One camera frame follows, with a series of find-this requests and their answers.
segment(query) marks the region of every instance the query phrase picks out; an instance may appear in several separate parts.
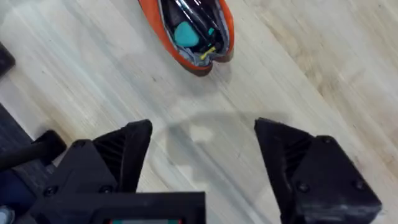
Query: display screen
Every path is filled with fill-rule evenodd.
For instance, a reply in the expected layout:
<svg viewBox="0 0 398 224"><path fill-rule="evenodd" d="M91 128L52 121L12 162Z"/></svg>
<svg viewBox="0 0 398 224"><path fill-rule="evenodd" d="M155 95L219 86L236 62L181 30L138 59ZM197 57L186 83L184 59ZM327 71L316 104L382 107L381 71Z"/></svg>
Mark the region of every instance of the display screen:
<svg viewBox="0 0 398 224"><path fill-rule="evenodd" d="M110 224L182 224L180 220L113 220Z"/></svg>

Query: screw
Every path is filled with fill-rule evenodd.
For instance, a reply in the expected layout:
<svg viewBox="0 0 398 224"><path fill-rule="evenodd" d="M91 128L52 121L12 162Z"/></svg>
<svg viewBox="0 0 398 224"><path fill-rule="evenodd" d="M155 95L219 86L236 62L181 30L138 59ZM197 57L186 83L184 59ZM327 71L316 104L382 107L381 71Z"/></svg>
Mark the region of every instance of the screw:
<svg viewBox="0 0 398 224"><path fill-rule="evenodd" d="M51 197L54 196L58 191L58 187L57 186L51 186L51 187L47 187L44 192L43 195L44 197Z"/></svg>
<svg viewBox="0 0 398 224"><path fill-rule="evenodd" d="M112 191L113 191L113 187L112 186L110 186L110 185L105 185L105 186L102 186L100 189L99 189L99 193L102 193L102 194L109 194L109 193L112 193Z"/></svg>
<svg viewBox="0 0 398 224"><path fill-rule="evenodd" d="M301 181L297 181L296 187L301 193L308 193L310 191L310 186Z"/></svg>
<svg viewBox="0 0 398 224"><path fill-rule="evenodd" d="M366 183L365 183L365 181L363 181L363 180L355 180L355 181L353 182L353 186L354 186L354 188L355 188L356 190L363 191L363 190L365 190Z"/></svg>

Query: teal object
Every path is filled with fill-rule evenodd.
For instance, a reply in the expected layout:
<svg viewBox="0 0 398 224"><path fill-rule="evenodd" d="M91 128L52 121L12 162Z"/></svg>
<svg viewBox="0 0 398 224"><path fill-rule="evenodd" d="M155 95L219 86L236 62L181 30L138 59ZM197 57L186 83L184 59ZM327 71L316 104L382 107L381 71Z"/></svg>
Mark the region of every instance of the teal object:
<svg viewBox="0 0 398 224"><path fill-rule="evenodd" d="M210 28L208 31L209 35L211 35L212 33L214 33L214 28Z"/></svg>
<svg viewBox="0 0 398 224"><path fill-rule="evenodd" d="M188 22L182 22L174 31L174 41L181 47L194 47L199 44L199 36Z"/></svg>

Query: wooden floor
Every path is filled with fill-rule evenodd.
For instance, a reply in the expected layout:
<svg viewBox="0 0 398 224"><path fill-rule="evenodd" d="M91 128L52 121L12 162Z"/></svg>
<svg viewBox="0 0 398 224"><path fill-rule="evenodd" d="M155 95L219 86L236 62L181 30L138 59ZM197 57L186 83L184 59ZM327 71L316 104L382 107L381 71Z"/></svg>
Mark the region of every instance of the wooden floor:
<svg viewBox="0 0 398 224"><path fill-rule="evenodd" d="M1 0L2 103L67 143L149 118L141 191L206 190L208 223L280 223L254 119L331 134L398 220L398 2L228 0L236 48L204 78L136 0Z"/></svg>

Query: black mount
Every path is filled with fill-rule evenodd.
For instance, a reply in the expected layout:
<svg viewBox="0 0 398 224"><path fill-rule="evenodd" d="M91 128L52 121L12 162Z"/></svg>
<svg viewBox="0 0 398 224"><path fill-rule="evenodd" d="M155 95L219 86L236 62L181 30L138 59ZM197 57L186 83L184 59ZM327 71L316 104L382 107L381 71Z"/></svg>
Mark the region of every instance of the black mount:
<svg viewBox="0 0 398 224"><path fill-rule="evenodd" d="M381 202L331 136L268 119L255 128L283 224L368 224Z"/></svg>
<svg viewBox="0 0 398 224"><path fill-rule="evenodd" d="M206 223L205 193L136 193L152 123L129 123L72 144L30 210L39 224L179 220Z"/></svg>
<svg viewBox="0 0 398 224"><path fill-rule="evenodd" d="M8 50L0 43L0 76L5 74L15 65L14 57Z"/></svg>

